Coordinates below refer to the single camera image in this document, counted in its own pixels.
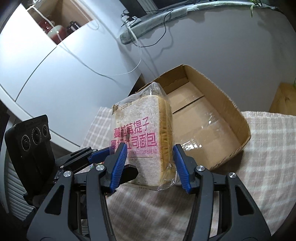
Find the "checkered tablecloth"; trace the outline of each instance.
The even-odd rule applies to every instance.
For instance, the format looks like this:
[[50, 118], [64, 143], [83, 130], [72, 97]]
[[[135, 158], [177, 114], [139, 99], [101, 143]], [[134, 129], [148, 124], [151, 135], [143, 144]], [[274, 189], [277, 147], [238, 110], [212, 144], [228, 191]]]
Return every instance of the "checkered tablecloth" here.
[[[235, 172], [242, 180], [273, 234], [296, 202], [296, 117], [267, 112], [243, 112], [252, 138], [239, 157], [218, 173]], [[101, 108], [83, 146], [101, 149], [109, 144], [111, 110]], [[160, 192], [120, 186], [107, 198], [118, 241], [183, 240], [193, 195], [180, 186]], [[211, 236], [218, 226], [217, 193]]]

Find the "red object on shelf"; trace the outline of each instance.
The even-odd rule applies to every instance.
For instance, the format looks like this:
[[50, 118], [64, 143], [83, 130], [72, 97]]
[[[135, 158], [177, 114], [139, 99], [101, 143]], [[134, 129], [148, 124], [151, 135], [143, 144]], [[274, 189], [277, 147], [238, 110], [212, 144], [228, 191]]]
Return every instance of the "red object on shelf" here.
[[52, 28], [47, 34], [47, 36], [50, 37], [52, 41], [54, 41], [56, 44], [59, 44], [61, 41], [57, 33], [59, 34], [62, 40], [64, 40], [67, 37], [66, 29], [62, 25], [58, 25]]
[[38, 25], [44, 30], [46, 34], [52, 29], [52, 26], [49, 24], [49, 22], [45, 19], [42, 19]]

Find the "metal bolt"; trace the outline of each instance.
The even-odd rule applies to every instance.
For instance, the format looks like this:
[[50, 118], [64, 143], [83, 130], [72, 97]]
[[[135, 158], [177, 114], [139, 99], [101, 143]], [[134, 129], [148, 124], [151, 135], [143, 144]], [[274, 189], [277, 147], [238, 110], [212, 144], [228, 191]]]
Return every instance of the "metal bolt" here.
[[96, 166], [96, 169], [97, 169], [98, 171], [102, 171], [102, 170], [105, 169], [105, 166], [104, 166], [104, 165], [97, 165], [97, 166]]
[[64, 172], [64, 177], [69, 177], [71, 176], [71, 172], [70, 171], [65, 171]]
[[203, 172], [205, 170], [205, 167], [204, 166], [197, 166], [196, 169], [200, 172]]
[[234, 172], [230, 172], [230, 173], [228, 173], [228, 176], [230, 178], [236, 178], [237, 175]]

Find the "green plant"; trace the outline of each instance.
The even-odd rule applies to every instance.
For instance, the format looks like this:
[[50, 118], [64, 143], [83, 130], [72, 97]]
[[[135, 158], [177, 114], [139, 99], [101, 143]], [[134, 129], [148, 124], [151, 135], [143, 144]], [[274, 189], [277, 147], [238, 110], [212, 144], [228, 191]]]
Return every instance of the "green plant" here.
[[253, 7], [258, 6], [258, 7], [263, 7], [261, 0], [250, 0], [254, 5], [251, 6], [251, 17], [253, 17]]

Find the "bread slice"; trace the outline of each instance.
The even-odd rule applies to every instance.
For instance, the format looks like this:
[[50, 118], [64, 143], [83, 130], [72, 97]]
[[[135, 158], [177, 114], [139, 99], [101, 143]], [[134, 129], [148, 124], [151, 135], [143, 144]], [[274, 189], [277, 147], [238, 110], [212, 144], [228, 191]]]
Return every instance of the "bread slice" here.
[[164, 178], [172, 179], [174, 174], [167, 172], [168, 163], [173, 161], [170, 103], [158, 95], [143, 96], [125, 108], [119, 106], [115, 115], [114, 129], [130, 123], [133, 127], [132, 134], [125, 136], [123, 129], [121, 136], [115, 138], [128, 145], [126, 163], [135, 165], [139, 171], [139, 175], [131, 183], [142, 186], [159, 186], [168, 182]]

